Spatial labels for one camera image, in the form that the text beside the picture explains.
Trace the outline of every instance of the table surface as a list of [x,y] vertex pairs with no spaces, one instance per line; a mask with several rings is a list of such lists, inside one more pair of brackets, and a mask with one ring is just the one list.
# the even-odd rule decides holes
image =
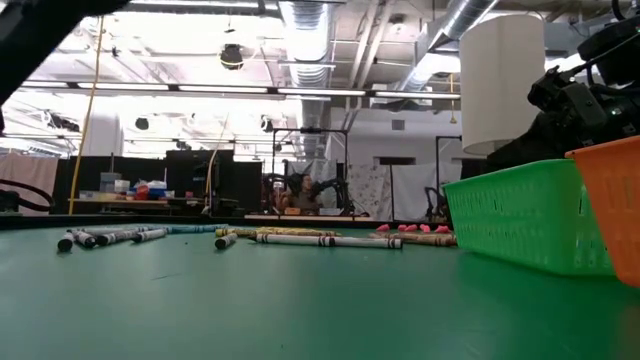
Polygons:
[[171,198],[164,200],[122,200],[122,199],[74,199],[73,202],[99,203],[99,204],[126,204],[126,205],[168,205],[170,200],[185,201],[186,203],[204,202],[202,199],[196,198]]
[[258,220],[304,220],[304,221],[344,221],[344,222],[372,222],[373,218],[367,216],[328,216],[328,215],[262,215],[249,214],[245,219]]
[[640,358],[640,291],[614,278],[212,234],[58,255],[63,231],[0,232],[1,359]]

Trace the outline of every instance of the person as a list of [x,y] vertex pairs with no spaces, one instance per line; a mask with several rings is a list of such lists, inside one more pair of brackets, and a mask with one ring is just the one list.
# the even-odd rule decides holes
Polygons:
[[281,210],[286,208],[298,208],[302,212],[317,212],[322,204],[317,199],[309,199],[311,195],[311,189],[313,187],[313,179],[311,175],[305,174],[302,177],[302,186],[298,194],[294,194],[291,189],[287,189],[285,193],[280,196]]

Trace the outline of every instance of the orange plastic basket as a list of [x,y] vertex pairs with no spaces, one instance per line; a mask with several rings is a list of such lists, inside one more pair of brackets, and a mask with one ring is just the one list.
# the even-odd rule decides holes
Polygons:
[[568,152],[620,281],[640,287],[640,136]]

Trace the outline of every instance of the lamp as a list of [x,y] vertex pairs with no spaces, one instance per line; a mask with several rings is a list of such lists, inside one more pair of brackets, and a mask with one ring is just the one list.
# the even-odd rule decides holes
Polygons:
[[462,147],[488,155],[519,137],[538,113],[527,101],[544,74],[544,26],[528,15],[476,25],[460,41]]

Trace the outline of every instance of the ceiling light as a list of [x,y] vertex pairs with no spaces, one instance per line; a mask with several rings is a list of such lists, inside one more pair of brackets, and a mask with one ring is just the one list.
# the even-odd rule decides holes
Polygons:
[[[225,1],[202,1],[202,0],[190,0],[190,1],[181,1],[181,0],[132,0],[132,4],[144,4],[144,5],[174,5],[174,6],[185,6],[185,7],[234,7],[234,8],[249,8],[249,9],[257,9],[258,2],[233,2],[229,4],[229,2]],[[265,4],[265,9],[267,10],[277,10],[276,4]]]
[[376,91],[376,97],[399,99],[460,100],[460,94],[403,91]]
[[25,81],[21,85],[22,87],[67,87],[67,83],[62,81]]
[[220,53],[220,63],[227,70],[240,70],[244,66],[244,59],[240,53],[240,45],[225,44]]
[[266,133],[273,132],[273,122],[267,116],[262,115],[262,122],[260,123],[260,129]]
[[287,100],[331,101],[331,98],[328,96],[287,95]]
[[4,134],[2,137],[13,138],[13,139],[47,139],[47,140],[59,139],[57,135],[44,135],[44,134]]
[[283,95],[316,95],[316,96],[364,96],[364,90],[339,90],[339,89],[298,89],[284,88],[278,89]]
[[147,118],[137,118],[136,128],[140,130],[149,130],[149,120],[147,120]]
[[[93,83],[78,83],[82,89],[91,89]],[[167,85],[162,84],[130,84],[130,83],[97,83],[96,89],[103,90],[169,90]]]
[[204,85],[180,85],[181,91],[241,93],[241,94],[266,94],[267,88],[250,86],[204,86]]

